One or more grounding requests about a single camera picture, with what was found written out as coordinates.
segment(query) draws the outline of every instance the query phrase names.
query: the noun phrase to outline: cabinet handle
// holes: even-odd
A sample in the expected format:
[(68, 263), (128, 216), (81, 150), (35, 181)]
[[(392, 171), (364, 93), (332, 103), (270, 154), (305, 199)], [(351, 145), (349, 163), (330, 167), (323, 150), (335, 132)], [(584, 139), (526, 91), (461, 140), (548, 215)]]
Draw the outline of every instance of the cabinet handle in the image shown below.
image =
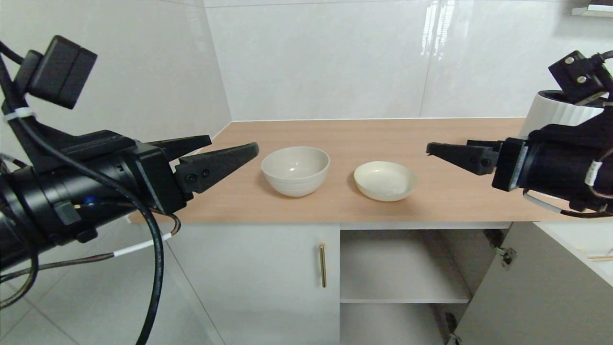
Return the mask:
[(321, 287), (328, 286), (328, 281), (326, 278), (326, 245), (319, 245), (319, 262), (321, 265)]

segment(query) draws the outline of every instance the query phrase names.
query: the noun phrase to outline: open shelf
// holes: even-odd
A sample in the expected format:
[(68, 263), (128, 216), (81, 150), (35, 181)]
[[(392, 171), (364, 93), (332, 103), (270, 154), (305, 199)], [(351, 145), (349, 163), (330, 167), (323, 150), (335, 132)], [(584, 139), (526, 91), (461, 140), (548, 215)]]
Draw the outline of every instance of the open shelf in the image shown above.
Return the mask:
[(341, 303), (468, 303), (437, 231), (341, 231)]
[(341, 345), (443, 345), (427, 304), (341, 304)]

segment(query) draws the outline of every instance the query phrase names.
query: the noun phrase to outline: wooden countertop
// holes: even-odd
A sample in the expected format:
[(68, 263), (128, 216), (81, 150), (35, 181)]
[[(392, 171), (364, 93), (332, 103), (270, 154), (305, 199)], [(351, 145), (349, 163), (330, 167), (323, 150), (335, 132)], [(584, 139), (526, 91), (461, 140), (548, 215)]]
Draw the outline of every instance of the wooden countertop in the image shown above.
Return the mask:
[[(491, 187), (475, 176), (425, 154), (429, 142), (504, 140), (519, 133), (522, 118), (313, 120), (234, 122), (202, 152), (257, 142), (260, 154), (177, 213), (184, 223), (241, 222), (508, 222), (564, 220), (522, 198), (521, 191)], [(330, 156), (324, 184), (303, 198), (280, 195), (261, 172), (262, 160), (283, 147), (306, 145)], [(409, 166), (419, 183), (405, 200), (383, 203), (358, 191), (353, 170), (368, 161)], [(142, 222), (132, 216), (134, 222)]]

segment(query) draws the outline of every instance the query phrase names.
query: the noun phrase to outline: bowl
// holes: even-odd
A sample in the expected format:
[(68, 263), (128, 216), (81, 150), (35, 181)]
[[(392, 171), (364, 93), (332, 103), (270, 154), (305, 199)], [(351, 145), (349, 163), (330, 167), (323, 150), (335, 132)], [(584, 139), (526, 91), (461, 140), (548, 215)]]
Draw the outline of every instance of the bowl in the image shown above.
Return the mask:
[(262, 172), (279, 193), (300, 197), (315, 192), (324, 183), (329, 166), (330, 157), (322, 150), (293, 146), (266, 156)]
[(362, 164), (353, 172), (353, 178), (360, 192), (379, 201), (402, 200), (417, 185), (415, 172), (390, 161)]

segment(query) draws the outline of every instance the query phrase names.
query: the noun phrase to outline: cabinet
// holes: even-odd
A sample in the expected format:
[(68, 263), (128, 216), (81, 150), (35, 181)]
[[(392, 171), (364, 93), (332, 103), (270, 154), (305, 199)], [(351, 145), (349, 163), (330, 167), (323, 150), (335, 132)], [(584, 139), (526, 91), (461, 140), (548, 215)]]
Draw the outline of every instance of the cabinet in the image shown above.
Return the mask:
[[(613, 338), (613, 277), (554, 225), (504, 229), (500, 247), (516, 252), (505, 266), (483, 230), (359, 228), (188, 225), (169, 245), (226, 345), (443, 345), (450, 332), (450, 345)], [(452, 329), (445, 311), (459, 321)]]
[(515, 223), (503, 247), (517, 257), (507, 268), (494, 259), (451, 345), (611, 342), (613, 276), (547, 224)]
[(339, 240), (340, 224), (206, 224), (169, 246), (225, 345), (338, 344)]
[[(450, 329), (429, 307), (456, 312), (449, 345), (610, 343), (613, 277), (551, 225), (515, 223), (501, 245), (515, 252), (505, 265), (483, 234), (462, 231), (438, 233), (453, 240), (442, 241), (449, 250), (435, 231), (341, 235), (341, 344), (442, 344)], [(472, 298), (462, 280), (475, 288)], [(464, 296), (469, 304), (446, 304)]]

